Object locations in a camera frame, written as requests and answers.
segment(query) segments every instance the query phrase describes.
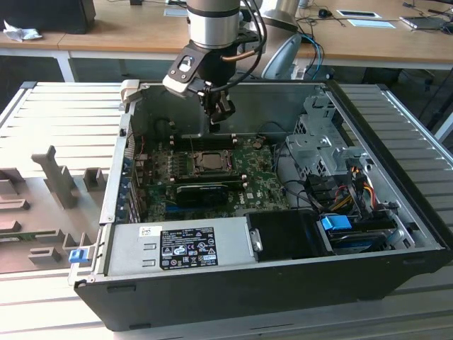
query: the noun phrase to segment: yellow wire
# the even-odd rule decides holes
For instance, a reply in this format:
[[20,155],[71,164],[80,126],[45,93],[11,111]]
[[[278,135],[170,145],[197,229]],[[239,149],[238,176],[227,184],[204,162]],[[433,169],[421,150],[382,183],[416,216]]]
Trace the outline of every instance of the yellow wire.
[[337,204],[335,207],[333,207],[332,210],[337,210],[337,209],[343,207],[344,205],[348,204],[351,200],[352,200],[352,197],[349,195],[347,198],[345,198],[344,200],[339,202],[339,204]]

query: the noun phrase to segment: blue connector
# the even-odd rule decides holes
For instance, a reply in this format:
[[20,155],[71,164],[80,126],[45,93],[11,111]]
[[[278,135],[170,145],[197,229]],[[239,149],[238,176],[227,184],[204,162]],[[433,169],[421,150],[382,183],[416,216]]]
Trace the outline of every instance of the blue connector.
[[69,263],[71,264],[84,264],[89,261],[88,249],[71,250],[71,253],[69,254]]
[[321,220],[324,230],[349,230],[352,225],[348,216],[345,215],[328,215]]

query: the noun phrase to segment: paper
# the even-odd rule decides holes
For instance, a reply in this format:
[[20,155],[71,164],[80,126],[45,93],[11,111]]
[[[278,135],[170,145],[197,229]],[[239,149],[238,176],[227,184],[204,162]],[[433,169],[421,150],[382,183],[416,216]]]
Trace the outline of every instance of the paper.
[[42,38],[42,35],[40,35],[34,28],[17,28],[9,25],[6,21],[4,21],[4,24],[5,29],[3,30],[3,33],[5,33],[6,36],[11,40],[15,40],[21,43],[24,40]]
[[396,28],[387,21],[348,19],[355,27]]

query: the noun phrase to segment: barcode sticker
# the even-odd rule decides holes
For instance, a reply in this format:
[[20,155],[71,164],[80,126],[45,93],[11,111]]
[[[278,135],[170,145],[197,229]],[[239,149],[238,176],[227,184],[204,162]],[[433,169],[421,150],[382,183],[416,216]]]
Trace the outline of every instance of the barcode sticker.
[[150,236],[160,236],[162,231],[161,225],[152,225],[140,227],[139,236],[140,237],[150,237]]

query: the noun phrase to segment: warning label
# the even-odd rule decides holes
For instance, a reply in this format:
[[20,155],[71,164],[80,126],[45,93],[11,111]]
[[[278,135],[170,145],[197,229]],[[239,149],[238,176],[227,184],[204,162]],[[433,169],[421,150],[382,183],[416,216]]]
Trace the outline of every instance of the warning label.
[[160,267],[163,270],[218,264],[213,227],[161,232]]

